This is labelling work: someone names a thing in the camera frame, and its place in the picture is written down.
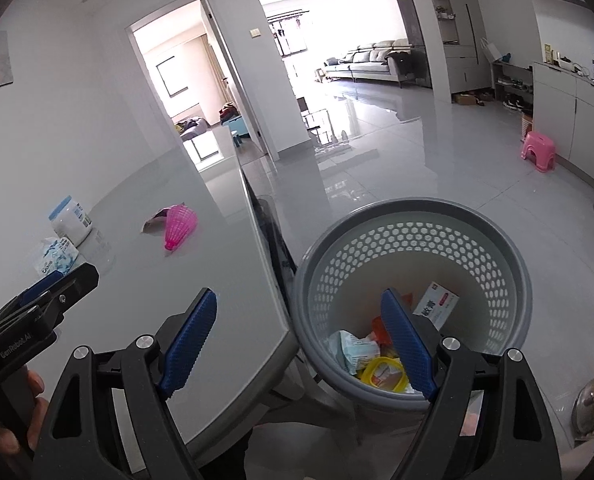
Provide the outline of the person's left hand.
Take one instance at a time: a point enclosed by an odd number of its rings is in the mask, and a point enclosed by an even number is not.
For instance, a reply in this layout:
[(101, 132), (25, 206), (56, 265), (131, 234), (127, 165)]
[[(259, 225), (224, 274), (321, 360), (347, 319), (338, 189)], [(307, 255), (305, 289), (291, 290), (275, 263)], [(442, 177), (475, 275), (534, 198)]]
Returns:
[(0, 384), (0, 454), (31, 457), (38, 446), (48, 401), (38, 373), (20, 368)]

